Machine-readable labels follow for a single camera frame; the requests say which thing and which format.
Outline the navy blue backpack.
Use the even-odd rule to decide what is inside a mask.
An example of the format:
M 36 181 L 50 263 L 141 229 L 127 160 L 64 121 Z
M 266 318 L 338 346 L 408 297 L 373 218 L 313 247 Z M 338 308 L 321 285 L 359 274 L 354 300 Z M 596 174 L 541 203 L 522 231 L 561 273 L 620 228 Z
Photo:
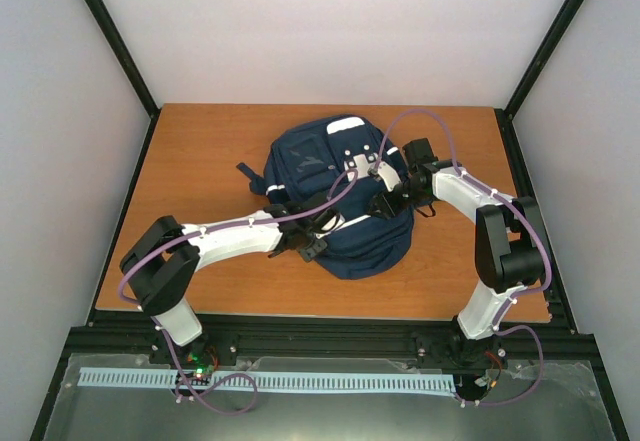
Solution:
M 313 197 L 326 199 L 331 186 L 346 171 L 335 191 L 352 179 L 357 183 L 335 206 L 344 224 L 326 236 L 328 247 L 317 263 L 335 277 L 358 280 L 379 275 L 399 263 L 411 247 L 414 214 L 404 211 L 385 220 L 367 214 L 370 200 L 385 185 L 370 177 L 377 161 L 392 166 L 401 181 L 408 168 L 398 147 L 364 117 L 342 114 L 307 122 L 285 131 L 270 147 L 261 175 L 246 164 L 236 168 L 249 179 L 250 191 L 271 204 L 302 204 Z

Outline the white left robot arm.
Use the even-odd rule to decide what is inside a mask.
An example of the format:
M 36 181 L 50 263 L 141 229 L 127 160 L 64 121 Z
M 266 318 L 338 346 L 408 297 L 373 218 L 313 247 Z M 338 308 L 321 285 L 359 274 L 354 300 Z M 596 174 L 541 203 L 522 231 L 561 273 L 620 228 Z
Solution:
M 207 354 L 208 339 L 186 298 L 196 272 L 253 253 L 274 257 L 293 250 L 309 262 L 327 248 L 325 237 L 344 222 L 331 201 L 272 204 L 245 217 L 200 225 L 163 216 L 121 260 L 119 292 L 130 288 L 133 295 L 123 298 L 168 334 L 177 356 L 197 363 Z

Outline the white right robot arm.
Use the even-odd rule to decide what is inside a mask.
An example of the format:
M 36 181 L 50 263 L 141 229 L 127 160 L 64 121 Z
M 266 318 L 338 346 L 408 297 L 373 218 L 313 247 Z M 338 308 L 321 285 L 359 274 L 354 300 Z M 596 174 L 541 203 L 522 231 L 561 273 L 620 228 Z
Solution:
M 513 198 L 469 174 L 452 159 L 440 160 L 425 138 L 403 147 L 408 177 L 402 180 L 376 159 L 367 174 L 384 183 L 369 213 L 391 219 L 420 204 L 444 202 L 475 226 L 474 263 L 479 281 L 454 317 L 448 339 L 435 354 L 469 366 L 493 347 L 500 324 L 530 286 L 551 275 L 548 241 L 536 201 Z

